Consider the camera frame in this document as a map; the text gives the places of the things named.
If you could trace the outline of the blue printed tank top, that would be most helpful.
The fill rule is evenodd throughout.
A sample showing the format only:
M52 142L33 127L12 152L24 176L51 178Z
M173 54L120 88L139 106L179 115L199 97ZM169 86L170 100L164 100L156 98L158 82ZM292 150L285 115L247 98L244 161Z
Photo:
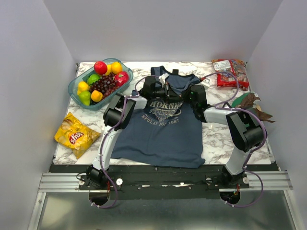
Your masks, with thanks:
M178 75L164 66L152 67L151 76L168 73L172 90L184 97L192 85L199 85L194 74ZM128 126L120 133L111 157L154 166L198 168L202 158L202 123L197 120L189 103L149 99L142 110L135 110Z

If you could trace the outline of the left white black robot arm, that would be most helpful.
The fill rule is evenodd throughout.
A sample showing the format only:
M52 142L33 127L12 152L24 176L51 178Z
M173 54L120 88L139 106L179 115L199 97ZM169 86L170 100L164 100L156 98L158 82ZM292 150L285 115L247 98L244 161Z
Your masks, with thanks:
M178 98L174 92L171 92L167 77L169 77L167 73L159 77L144 77L145 82L141 92L135 89L134 93L128 96L117 93L111 100L104 113L105 128L97 156L92 165L86 169L88 184L95 189L102 189L106 182L111 181L106 172L110 166L111 154L120 133L127 127L133 111L144 109L148 100L152 98Z

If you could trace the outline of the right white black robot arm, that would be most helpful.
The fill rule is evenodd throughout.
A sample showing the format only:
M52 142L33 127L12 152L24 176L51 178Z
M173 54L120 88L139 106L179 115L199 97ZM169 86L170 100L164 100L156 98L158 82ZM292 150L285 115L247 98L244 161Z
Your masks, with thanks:
M241 109L209 105L202 85L190 86L184 99L201 122L228 126L234 148L220 178L223 186L233 187L243 178L252 153L261 148L266 141L267 131L263 123L252 112L252 107Z

